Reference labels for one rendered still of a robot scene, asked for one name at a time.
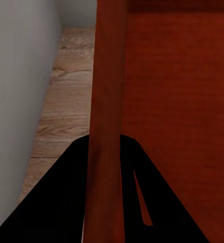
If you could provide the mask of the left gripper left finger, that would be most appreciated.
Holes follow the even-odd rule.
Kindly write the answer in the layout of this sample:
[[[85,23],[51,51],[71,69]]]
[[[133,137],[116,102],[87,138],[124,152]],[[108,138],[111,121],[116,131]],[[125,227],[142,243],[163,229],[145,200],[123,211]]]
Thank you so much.
[[[74,140],[0,226],[0,243],[81,243],[88,135]]]

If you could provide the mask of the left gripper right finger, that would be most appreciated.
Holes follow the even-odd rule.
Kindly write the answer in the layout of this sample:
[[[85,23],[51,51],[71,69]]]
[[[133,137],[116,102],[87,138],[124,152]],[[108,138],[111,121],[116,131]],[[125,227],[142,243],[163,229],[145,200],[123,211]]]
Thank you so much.
[[[120,136],[125,243],[210,243],[139,142]],[[153,226],[143,223],[135,172]]]

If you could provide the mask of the storage box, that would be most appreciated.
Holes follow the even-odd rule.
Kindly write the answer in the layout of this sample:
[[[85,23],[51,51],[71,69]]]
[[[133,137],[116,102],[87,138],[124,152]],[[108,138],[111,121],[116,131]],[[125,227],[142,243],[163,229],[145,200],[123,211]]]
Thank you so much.
[[[224,0],[97,0],[94,51],[83,243],[125,243],[121,135],[224,243]]]

